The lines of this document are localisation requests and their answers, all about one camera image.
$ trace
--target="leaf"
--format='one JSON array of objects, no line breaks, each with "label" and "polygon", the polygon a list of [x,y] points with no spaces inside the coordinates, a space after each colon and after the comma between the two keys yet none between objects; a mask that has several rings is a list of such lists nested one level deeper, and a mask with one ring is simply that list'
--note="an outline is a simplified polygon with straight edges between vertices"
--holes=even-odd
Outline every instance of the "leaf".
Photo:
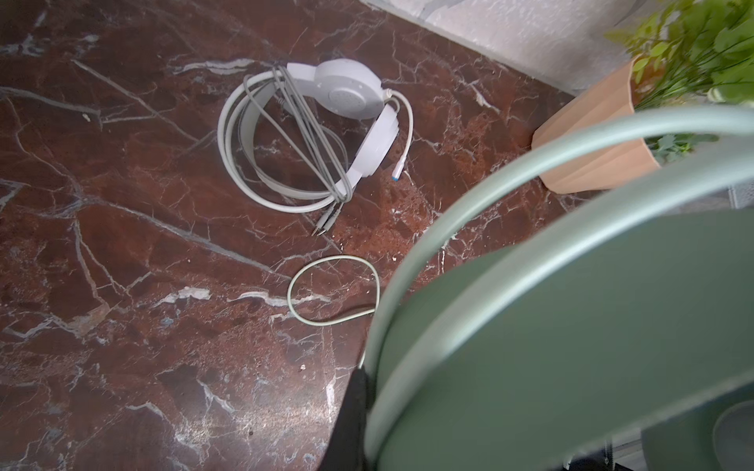
[{"label": "leaf", "polygon": [[704,71],[711,71],[724,69],[725,67],[732,65],[733,63],[733,61],[726,59],[721,54],[716,54],[714,57],[705,59],[702,62],[698,63],[697,67]]},{"label": "leaf", "polygon": [[652,156],[660,165],[667,165],[667,157],[670,154],[669,151],[652,151]]},{"label": "leaf", "polygon": [[685,156],[686,156],[685,152],[681,152],[681,151],[668,152],[667,156],[665,157],[665,161],[668,164],[672,164],[673,162],[680,161]]},{"label": "leaf", "polygon": [[702,142],[718,142],[720,136],[715,134],[691,134],[685,139],[689,145],[701,144]]},{"label": "leaf", "polygon": [[647,147],[649,147],[650,150],[654,151],[657,150],[657,140],[658,137],[647,137],[644,139],[644,142],[646,143]]},{"label": "leaf", "polygon": [[754,101],[754,83],[720,85],[715,89],[727,103]]},{"label": "leaf", "polygon": [[750,16],[754,2],[752,0],[734,0],[729,5],[731,11],[725,17],[725,22],[735,26]]},{"label": "leaf", "polygon": [[639,27],[638,33],[648,38],[654,37],[660,30],[660,12],[652,14],[647,20]]},{"label": "leaf", "polygon": [[715,50],[732,54],[754,49],[754,18],[749,18],[733,29],[723,28],[715,37]]},{"label": "leaf", "polygon": [[657,45],[655,45],[652,49],[649,50],[649,56],[659,57],[667,50],[668,47],[670,47],[670,44],[664,41],[658,42]]},{"label": "leaf", "polygon": [[717,36],[717,34],[717,31],[713,30],[708,30],[700,33],[691,46],[691,53],[689,54],[689,58],[691,60],[697,60],[700,57],[703,57],[705,53],[710,52],[710,50],[712,50],[714,47],[715,37]]},{"label": "leaf", "polygon": [[665,27],[665,23],[667,22],[667,19],[670,18],[670,15],[673,14],[673,12],[676,10],[675,2],[670,2],[670,5],[665,7],[664,10],[662,10],[662,14],[660,15],[660,28]]},{"label": "leaf", "polygon": [[612,41],[616,44],[622,44],[623,46],[629,47],[631,44],[631,39],[633,36],[631,33],[624,29],[616,29],[615,31],[608,31],[604,34],[605,38],[607,38],[609,41]]},{"label": "leaf", "polygon": [[754,57],[734,66],[727,66],[712,73],[715,85],[730,84],[739,81],[754,81]]},{"label": "leaf", "polygon": [[680,21],[673,21],[667,27],[667,39],[668,41],[676,41],[683,36],[683,23]]},{"label": "leaf", "polygon": [[647,66],[647,64],[649,64],[649,58],[644,57],[643,59],[637,60],[633,64],[633,69],[632,70],[634,72],[641,72],[642,70],[644,70],[644,68]]},{"label": "leaf", "polygon": [[725,25],[726,12],[730,10],[725,0],[703,0],[694,3],[681,16],[686,35],[695,37],[691,59],[698,57],[700,51],[711,47],[716,36]]},{"label": "leaf", "polygon": [[637,84],[641,83],[642,77],[644,76],[644,68],[647,66],[647,64],[649,64],[649,58],[647,57],[644,57],[643,59],[639,59],[633,64],[632,70],[636,74],[636,77],[634,78],[634,80],[636,81]]},{"label": "leaf", "polygon": [[694,2],[695,0],[678,0],[675,2],[675,7],[681,12],[685,12],[694,4]]},{"label": "leaf", "polygon": [[657,141],[660,146],[659,150],[664,151],[673,147],[676,144],[676,137],[673,134],[666,134]]}]

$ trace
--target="light green cable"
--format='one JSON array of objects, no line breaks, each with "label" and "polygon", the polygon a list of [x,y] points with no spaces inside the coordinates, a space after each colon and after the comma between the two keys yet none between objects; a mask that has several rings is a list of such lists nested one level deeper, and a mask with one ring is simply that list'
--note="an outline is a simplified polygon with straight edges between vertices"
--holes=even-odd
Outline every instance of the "light green cable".
[{"label": "light green cable", "polygon": [[[345,317],[339,317],[338,319],[333,320],[310,320],[306,319],[301,316],[301,314],[296,312],[296,309],[293,307],[293,298],[291,297],[293,293],[293,285],[296,283],[296,280],[304,274],[309,268],[314,267],[315,265],[319,265],[320,263],[324,263],[325,261],[332,261],[332,260],[355,260],[360,263],[365,264],[369,269],[372,271],[372,275],[375,278],[375,284],[377,285],[377,293],[375,296],[375,307],[373,309],[367,309],[363,310],[361,312],[358,312],[356,314],[351,314],[349,316]],[[315,327],[324,327],[324,326],[334,326],[335,324],[344,323],[347,320],[356,319],[357,317],[366,316],[367,314],[371,314],[377,309],[379,306],[379,275],[377,274],[377,269],[369,263],[367,260],[364,260],[361,257],[357,257],[355,255],[332,255],[330,257],[324,257],[320,258],[319,260],[314,260],[313,262],[304,265],[304,268],[298,271],[295,275],[293,275],[293,278],[291,279],[290,283],[288,284],[288,293],[286,294],[286,301],[288,301],[288,310],[290,311],[293,316],[303,322],[304,324],[308,324],[310,326]]]}]

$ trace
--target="white headphones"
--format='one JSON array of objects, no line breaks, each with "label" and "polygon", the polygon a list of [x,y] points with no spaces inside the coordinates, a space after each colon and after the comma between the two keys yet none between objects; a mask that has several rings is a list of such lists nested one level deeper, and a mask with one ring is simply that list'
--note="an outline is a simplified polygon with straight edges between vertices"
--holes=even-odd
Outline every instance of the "white headphones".
[{"label": "white headphones", "polygon": [[[372,175],[382,159],[387,155],[393,141],[398,135],[397,110],[386,105],[393,97],[400,99],[406,105],[409,113],[409,138],[406,148],[393,172],[393,179],[398,180],[408,155],[413,132],[413,115],[411,105],[406,97],[395,90],[383,90],[379,78],[364,64],[350,59],[336,59],[321,63],[319,66],[289,63],[286,67],[293,86],[303,96],[314,98],[331,112],[346,118],[363,120],[377,118],[370,127],[364,141],[361,143],[353,163],[345,173],[347,183],[354,188],[361,178]],[[235,184],[251,199],[273,210],[284,213],[308,213],[319,210],[335,201],[331,191],[303,191],[284,185],[264,173],[256,165],[254,158],[254,131],[262,108],[277,92],[278,87],[272,81],[281,76],[280,71],[269,71],[249,77],[246,83],[234,90],[225,106],[217,126],[217,142],[225,169]],[[247,87],[253,100],[259,105],[249,106],[251,100],[247,95]],[[272,190],[300,200],[319,200],[304,206],[288,206],[273,203],[253,191],[244,181],[241,172],[236,167],[232,156],[231,137],[233,128],[241,113],[244,113],[238,126],[241,148],[249,162],[254,166],[259,178]],[[332,131],[322,128],[333,135]],[[340,179],[335,184],[340,194],[345,194],[345,182]]]}]

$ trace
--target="green plant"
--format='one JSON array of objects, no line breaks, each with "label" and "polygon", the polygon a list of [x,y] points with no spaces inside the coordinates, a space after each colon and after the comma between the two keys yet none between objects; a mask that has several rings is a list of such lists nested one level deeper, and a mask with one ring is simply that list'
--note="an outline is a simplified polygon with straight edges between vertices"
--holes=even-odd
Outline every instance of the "green plant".
[{"label": "green plant", "polygon": [[[636,110],[698,101],[754,101],[754,0],[675,0],[632,31],[608,38],[635,57]],[[647,139],[660,164],[716,136]]]},{"label": "green plant", "polygon": [[717,142],[714,134],[666,134],[665,136],[647,139],[647,146],[660,165],[678,161],[701,142]]}]

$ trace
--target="cable connector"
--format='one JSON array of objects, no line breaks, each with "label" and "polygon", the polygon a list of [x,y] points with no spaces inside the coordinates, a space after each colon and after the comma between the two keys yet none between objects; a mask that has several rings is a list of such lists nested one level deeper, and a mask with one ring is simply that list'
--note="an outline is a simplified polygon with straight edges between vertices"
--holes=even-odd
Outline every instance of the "cable connector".
[{"label": "cable connector", "polygon": [[329,219],[330,215],[333,214],[333,210],[335,209],[335,205],[337,203],[333,202],[333,204],[329,205],[324,213],[322,213],[322,216],[320,216],[319,220],[317,221],[317,225],[314,226],[314,230],[311,232],[311,235],[320,235],[323,234],[324,231],[320,232],[322,227],[324,227],[325,223],[327,222],[327,219]]},{"label": "cable connector", "polygon": [[406,147],[403,150],[403,153],[400,155],[400,158],[398,159],[398,162],[395,164],[395,169],[393,169],[393,180],[398,181],[400,178],[400,174],[403,172],[403,167],[406,166],[406,157],[409,155],[409,149],[411,148],[411,141],[414,137],[414,110],[411,108],[411,103],[409,103],[409,99],[406,98],[405,95],[403,95],[399,91],[392,90],[391,88],[388,88],[385,90],[385,100],[390,100],[393,97],[398,98],[400,101],[403,102],[404,105],[406,105],[406,113],[409,114],[409,136],[406,140]]},{"label": "cable connector", "polygon": [[343,209],[343,203],[340,203],[340,206],[338,206],[338,209],[335,211],[335,214],[330,216],[329,219],[327,219],[327,222],[322,227],[322,230],[317,232],[317,236],[320,236],[330,230],[330,228],[335,224],[335,221],[338,219],[338,216],[340,216],[340,210]]}]

